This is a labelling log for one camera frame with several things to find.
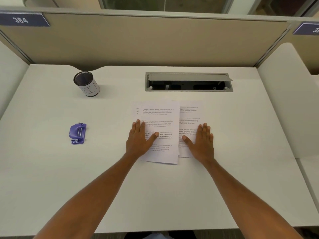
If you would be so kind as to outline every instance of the left hand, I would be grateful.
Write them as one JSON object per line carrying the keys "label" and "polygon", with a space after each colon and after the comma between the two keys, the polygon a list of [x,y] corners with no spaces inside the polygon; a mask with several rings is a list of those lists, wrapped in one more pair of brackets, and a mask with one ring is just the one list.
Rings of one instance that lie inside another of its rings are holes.
{"label": "left hand", "polygon": [[138,159],[149,150],[158,136],[159,133],[155,132],[148,140],[146,140],[145,122],[142,122],[142,124],[140,123],[140,120],[137,120],[136,123],[133,122],[129,138],[126,141],[126,154]]}

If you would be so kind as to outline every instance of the number sign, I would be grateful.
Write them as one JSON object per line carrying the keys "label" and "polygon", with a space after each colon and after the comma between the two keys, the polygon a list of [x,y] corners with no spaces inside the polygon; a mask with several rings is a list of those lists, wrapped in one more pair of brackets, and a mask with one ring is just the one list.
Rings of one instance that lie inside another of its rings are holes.
{"label": "number sign", "polygon": [[42,13],[0,12],[0,25],[50,27]]}
{"label": "number sign", "polygon": [[294,35],[319,35],[319,23],[302,23],[294,32]]}

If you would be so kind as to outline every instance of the sheet of paper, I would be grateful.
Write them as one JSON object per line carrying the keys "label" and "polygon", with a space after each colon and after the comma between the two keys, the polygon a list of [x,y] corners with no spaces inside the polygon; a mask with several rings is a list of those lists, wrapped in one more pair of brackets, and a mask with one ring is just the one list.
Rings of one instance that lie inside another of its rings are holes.
{"label": "sheet of paper", "polygon": [[187,136],[195,143],[197,128],[203,124],[202,102],[201,101],[180,101],[180,122],[179,122],[179,150],[178,157],[192,157],[192,153],[182,140]]}
{"label": "sheet of paper", "polygon": [[180,104],[178,101],[135,102],[132,105],[133,120],[145,122],[145,135],[148,139],[154,132],[159,137],[140,160],[160,163],[178,163],[178,137]]}

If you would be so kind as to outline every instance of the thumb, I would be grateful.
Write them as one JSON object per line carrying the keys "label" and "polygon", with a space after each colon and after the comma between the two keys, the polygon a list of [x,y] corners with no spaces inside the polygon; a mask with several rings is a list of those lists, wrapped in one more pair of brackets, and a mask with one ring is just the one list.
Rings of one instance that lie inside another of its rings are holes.
{"label": "thumb", "polygon": [[158,132],[155,132],[152,134],[152,136],[150,136],[150,138],[147,140],[151,146],[153,144],[153,142],[157,139],[157,137],[159,136],[159,133]]}
{"label": "thumb", "polygon": [[185,135],[181,137],[184,142],[186,143],[186,145],[189,147],[189,149],[191,150],[194,146],[193,142],[188,138],[186,137]]}

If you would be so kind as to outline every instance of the finger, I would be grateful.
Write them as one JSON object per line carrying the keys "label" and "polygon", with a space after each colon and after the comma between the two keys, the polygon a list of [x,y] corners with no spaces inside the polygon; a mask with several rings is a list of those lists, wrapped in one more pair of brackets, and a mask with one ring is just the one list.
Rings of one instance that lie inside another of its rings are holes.
{"label": "finger", "polygon": [[132,124],[132,134],[135,132],[136,129],[136,122],[133,122]]}
{"label": "finger", "polygon": [[150,136],[150,138],[147,140],[150,143],[150,147],[153,145],[153,142],[157,139],[157,137],[159,136],[158,132],[155,132],[152,134],[152,136]]}
{"label": "finger", "polygon": [[142,122],[140,132],[145,134],[145,122]]}
{"label": "finger", "polygon": [[197,128],[196,141],[202,138],[202,125],[200,124]]}
{"label": "finger", "polygon": [[209,136],[209,142],[213,143],[213,140],[214,140],[214,135],[213,133],[211,133]]}
{"label": "finger", "polygon": [[189,147],[190,151],[192,151],[192,149],[194,147],[193,142],[188,137],[186,137],[185,135],[183,135],[181,138],[186,143],[186,145]]}
{"label": "finger", "polygon": [[202,129],[202,139],[206,140],[206,132],[207,132],[207,123],[203,124],[203,129]]}
{"label": "finger", "polygon": [[206,132],[206,140],[209,141],[209,134],[211,133],[211,127],[207,127],[207,132]]}
{"label": "finger", "polygon": [[137,119],[135,133],[138,133],[140,129],[141,129],[141,121]]}

